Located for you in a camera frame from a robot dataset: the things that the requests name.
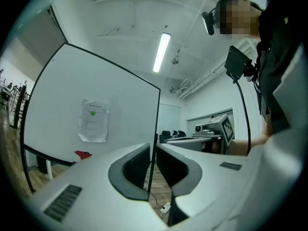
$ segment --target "white power adapter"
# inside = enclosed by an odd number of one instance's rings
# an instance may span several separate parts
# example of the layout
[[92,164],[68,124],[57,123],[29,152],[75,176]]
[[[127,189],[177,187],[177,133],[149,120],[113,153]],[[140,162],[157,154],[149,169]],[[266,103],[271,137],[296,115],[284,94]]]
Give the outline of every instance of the white power adapter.
[[170,202],[167,202],[167,203],[164,205],[164,207],[165,207],[165,209],[161,208],[161,209],[160,209],[160,212],[162,212],[162,213],[165,214],[165,213],[167,213],[168,210],[171,208]]

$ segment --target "black chair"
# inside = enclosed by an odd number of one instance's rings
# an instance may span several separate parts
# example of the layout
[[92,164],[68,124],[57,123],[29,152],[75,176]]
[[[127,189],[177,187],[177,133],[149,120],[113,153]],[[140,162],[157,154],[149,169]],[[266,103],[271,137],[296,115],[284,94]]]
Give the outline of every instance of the black chair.
[[173,134],[172,134],[172,136],[174,136],[174,138],[177,138],[178,137],[178,132],[177,131],[175,131],[175,130],[173,130]]
[[182,137],[186,137],[186,133],[184,133],[183,131],[179,130],[178,138],[182,138]]
[[171,139],[170,131],[162,131],[162,134],[159,135],[159,143],[163,143],[165,140]]

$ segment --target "paper sheet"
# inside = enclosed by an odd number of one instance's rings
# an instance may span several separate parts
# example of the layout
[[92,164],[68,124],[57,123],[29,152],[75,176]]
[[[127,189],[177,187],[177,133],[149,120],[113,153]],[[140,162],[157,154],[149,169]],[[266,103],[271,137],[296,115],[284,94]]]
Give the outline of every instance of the paper sheet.
[[78,136],[84,142],[106,142],[108,130],[108,105],[84,99],[79,118]]

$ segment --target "whiteboard frame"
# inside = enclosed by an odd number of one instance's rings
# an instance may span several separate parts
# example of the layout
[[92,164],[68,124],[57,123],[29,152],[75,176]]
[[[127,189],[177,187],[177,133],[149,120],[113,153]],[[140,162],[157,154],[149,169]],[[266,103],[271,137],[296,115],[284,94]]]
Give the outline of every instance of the whiteboard frame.
[[76,45],[73,45],[73,44],[70,44],[70,43],[66,43],[66,42],[63,43],[63,44],[58,48],[58,50],[50,57],[50,59],[47,61],[47,63],[46,63],[45,66],[43,67],[42,71],[40,72],[40,74],[39,74],[39,76],[38,76],[38,78],[37,78],[37,80],[36,80],[36,82],[35,82],[35,84],[34,84],[34,86],[33,86],[33,89],[32,89],[32,91],[31,91],[31,94],[30,94],[30,97],[29,97],[29,100],[28,100],[27,107],[25,107],[25,109],[24,109],[24,113],[23,113],[23,122],[22,122],[22,124],[21,124],[21,129],[20,129],[20,138],[21,138],[20,140],[21,140],[21,150],[22,150],[21,153],[23,153],[23,150],[26,149],[26,150],[30,151],[31,153],[33,153],[33,154],[35,154],[35,155],[37,155],[37,156],[40,156],[40,157],[42,157],[42,158],[44,158],[44,159],[46,159],[46,160],[53,161],[53,162],[56,162],[56,163],[61,164],[61,165],[72,166],[72,165],[74,164],[73,162],[64,161],[64,160],[61,160],[61,159],[58,159],[58,158],[55,158],[55,157],[46,155],[46,154],[44,154],[44,153],[42,153],[42,152],[39,152],[39,151],[37,151],[37,150],[31,148],[30,146],[28,146],[28,145],[26,145],[26,144],[24,143],[24,131],[25,131],[25,123],[26,123],[26,114],[27,114],[28,105],[29,105],[29,103],[30,103],[30,101],[31,101],[32,94],[33,94],[33,92],[34,92],[34,90],[35,90],[35,87],[36,87],[36,85],[37,85],[37,82],[39,81],[39,78],[41,77],[42,73],[44,72],[46,66],[49,64],[49,62],[50,62],[51,59],[55,56],[55,54],[56,54],[64,45],[69,45],[69,46],[71,46],[71,47],[74,47],[74,48],[77,48],[77,49],[79,49],[79,50],[85,51],[85,52],[87,52],[87,53],[89,53],[89,54],[91,54],[91,55],[93,55],[93,56],[96,56],[96,57],[102,59],[102,60],[105,60],[105,61],[107,61],[107,62],[113,64],[114,66],[117,66],[117,67],[121,68],[122,70],[125,70],[126,72],[128,72],[128,73],[134,75],[135,77],[137,77],[137,78],[143,80],[144,82],[150,84],[151,86],[155,87],[156,89],[158,89],[159,93],[158,93],[158,103],[157,103],[157,112],[156,112],[155,133],[154,133],[154,142],[153,142],[152,160],[151,160],[151,161],[155,160],[155,154],[156,154],[155,145],[156,145],[156,140],[157,140],[157,137],[156,137],[156,133],[157,133],[157,120],[158,120],[159,101],[160,101],[160,92],[161,92],[160,88],[158,88],[157,86],[153,85],[152,83],[150,83],[149,81],[145,80],[144,78],[142,78],[142,77],[140,77],[140,76],[138,76],[138,75],[132,73],[131,71],[125,69],[124,67],[122,67],[122,66],[120,66],[120,65],[118,65],[118,64],[116,64],[116,63],[114,63],[114,62],[112,62],[112,61],[110,61],[110,60],[108,60],[108,59],[106,59],[106,58],[104,58],[104,57],[102,57],[102,56],[99,56],[99,55],[97,55],[97,54],[95,54],[95,53],[92,53],[92,52],[86,50],[86,49],[83,49],[83,48],[81,48],[81,47],[78,47],[78,46],[76,46]]

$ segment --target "red object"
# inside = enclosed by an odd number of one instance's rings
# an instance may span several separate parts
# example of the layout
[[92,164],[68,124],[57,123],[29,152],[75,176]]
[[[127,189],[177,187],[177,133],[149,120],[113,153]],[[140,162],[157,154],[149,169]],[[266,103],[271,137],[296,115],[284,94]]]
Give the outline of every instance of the red object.
[[86,159],[90,156],[92,156],[92,154],[88,153],[88,152],[81,152],[81,151],[75,151],[75,153],[80,156],[80,159],[83,160],[83,159]]

